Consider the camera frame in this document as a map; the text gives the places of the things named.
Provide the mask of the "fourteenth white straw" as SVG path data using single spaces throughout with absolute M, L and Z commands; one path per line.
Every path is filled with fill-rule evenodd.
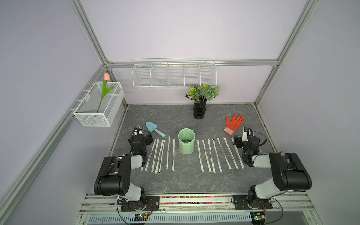
M 159 139 L 157 139 L 157 142 L 156 142 L 156 145 L 155 145 L 154 157 L 153 157 L 153 163 L 152 163 L 151 172 L 154 172 L 154 170 L 155 170 L 155 162 L 156 162 L 156 155 L 157 155 L 157 150 L 158 150 L 158 144 L 159 144 Z

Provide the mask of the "fifteenth white straw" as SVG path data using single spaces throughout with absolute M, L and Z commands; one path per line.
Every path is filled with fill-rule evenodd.
M 149 157 L 147 159 L 146 166 L 145 166 L 145 171 L 148 171 L 149 163 L 150 163 L 150 160 L 152 158 L 152 153 L 153 153 L 153 150 L 155 148 L 156 143 L 157 143 L 157 139 L 155 139 L 154 144 L 152 145 L 152 148 L 151 148 L 151 151 L 150 151 L 150 154 L 149 154 Z

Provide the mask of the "twelfth white straw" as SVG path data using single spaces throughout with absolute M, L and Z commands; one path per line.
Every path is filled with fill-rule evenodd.
M 166 151 L 166 169 L 168 169 L 169 167 L 169 150 L 170 150 L 170 139 L 171 137 L 168 137 L 168 146 L 167 146 L 167 151 Z

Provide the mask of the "eleventh white straw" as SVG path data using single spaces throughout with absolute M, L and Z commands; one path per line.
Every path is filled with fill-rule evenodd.
M 173 139 L 173 148 L 172 148 L 172 171 L 175 171 L 175 142 L 176 139 Z

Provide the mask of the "green cylindrical storage cup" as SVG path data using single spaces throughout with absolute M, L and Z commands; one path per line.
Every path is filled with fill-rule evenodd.
M 194 151 L 196 135 L 192 129 L 184 128 L 178 133 L 179 150 L 184 155 Z

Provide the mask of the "thirteenth white straw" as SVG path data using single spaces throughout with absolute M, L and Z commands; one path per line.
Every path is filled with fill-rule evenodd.
M 161 166 L 160 160 L 161 160 L 161 154 L 162 154 L 162 151 L 163 151 L 163 148 L 164 148 L 164 143 L 165 143 L 165 140 L 162 140 L 161 145 L 160 145 L 160 151 L 159 151 L 158 159 L 157 159 L 155 174 L 158 173 L 159 167 Z

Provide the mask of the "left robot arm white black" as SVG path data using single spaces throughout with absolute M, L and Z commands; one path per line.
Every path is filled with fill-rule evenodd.
M 151 135 L 137 134 L 129 139 L 130 153 L 121 157 L 105 157 L 97 175 L 94 192 L 99 196 L 117 196 L 125 210 L 140 211 L 146 208 L 144 188 L 130 182 L 131 170 L 145 166 L 147 146 Z

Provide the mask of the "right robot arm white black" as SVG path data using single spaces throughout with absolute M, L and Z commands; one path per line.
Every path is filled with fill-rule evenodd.
M 286 192 L 301 192 L 312 187 L 312 180 L 305 166 L 296 153 L 259 154 L 260 139 L 247 138 L 245 141 L 236 136 L 233 139 L 236 148 L 242 148 L 243 163 L 249 167 L 271 170 L 271 178 L 250 187 L 247 195 L 234 195 L 232 202 L 235 209 L 272 208 L 272 197 Z

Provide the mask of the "teal garden trowel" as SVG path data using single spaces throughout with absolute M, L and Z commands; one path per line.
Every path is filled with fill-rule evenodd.
M 156 132 L 158 135 L 160 135 L 162 138 L 166 138 L 166 134 L 164 134 L 163 132 L 159 131 L 157 128 L 157 125 L 148 121 L 146 122 L 146 127 L 148 129 L 149 132 Z

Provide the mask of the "red work glove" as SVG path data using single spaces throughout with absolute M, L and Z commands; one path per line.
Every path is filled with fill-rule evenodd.
M 232 136 L 235 131 L 244 123 L 244 117 L 242 115 L 235 114 L 232 119 L 229 116 L 226 117 L 226 127 L 224 132 L 229 136 Z

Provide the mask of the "black vase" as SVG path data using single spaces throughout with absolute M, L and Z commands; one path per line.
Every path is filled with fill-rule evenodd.
M 205 116 L 207 99 L 205 97 L 200 97 L 199 101 L 199 103 L 195 101 L 193 107 L 193 116 L 198 120 L 203 119 Z

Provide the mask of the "green artificial plant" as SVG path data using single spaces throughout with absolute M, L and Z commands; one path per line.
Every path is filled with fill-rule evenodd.
M 207 84 L 199 85 L 196 87 L 190 87 L 189 92 L 186 94 L 186 98 L 194 100 L 196 104 L 204 103 L 206 100 L 212 100 L 220 94 L 220 86 L 214 87 Z

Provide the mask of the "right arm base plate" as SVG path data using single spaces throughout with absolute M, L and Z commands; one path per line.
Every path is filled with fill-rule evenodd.
M 259 199 L 248 195 L 233 195 L 231 203 L 236 210 L 271 210 L 273 206 L 270 199 Z

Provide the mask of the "white mesh wall basket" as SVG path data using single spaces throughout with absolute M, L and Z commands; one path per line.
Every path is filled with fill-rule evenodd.
M 84 127 L 110 127 L 126 108 L 124 96 L 120 82 L 94 82 L 70 112 Z

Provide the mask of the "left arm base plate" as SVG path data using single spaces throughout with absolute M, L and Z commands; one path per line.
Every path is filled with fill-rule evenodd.
M 146 196 L 135 202 L 121 204 L 121 212 L 157 212 L 160 206 L 159 196 Z

